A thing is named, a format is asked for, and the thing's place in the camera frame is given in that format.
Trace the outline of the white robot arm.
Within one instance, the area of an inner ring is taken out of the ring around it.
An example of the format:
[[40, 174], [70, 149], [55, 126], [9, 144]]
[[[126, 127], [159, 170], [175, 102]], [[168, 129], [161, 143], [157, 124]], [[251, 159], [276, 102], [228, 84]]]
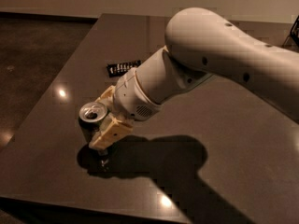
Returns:
[[177, 13], [165, 29], [165, 46], [96, 102], [108, 113], [89, 147], [104, 150], [129, 135], [136, 121], [147, 120], [175, 95], [214, 75], [251, 91], [290, 119], [299, 120], [299, 54], [270, 46], [198, 7]]

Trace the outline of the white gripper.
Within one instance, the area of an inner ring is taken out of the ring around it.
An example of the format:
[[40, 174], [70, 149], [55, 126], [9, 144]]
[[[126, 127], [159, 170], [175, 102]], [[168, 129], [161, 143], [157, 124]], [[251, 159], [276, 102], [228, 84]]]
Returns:
[[109, 86], [96, 100], [107, 107], [114, 107], [123, 116], [109, 113], [102, 121], [99, 131], [96, 132], [89, 143], [89, 148], [104, 150], [118, 142], [133, 131], [134, 120], [145, 121], [161, 110], [142, 91], [136, 68], [130, 69], [118, 80], [116, 87]]

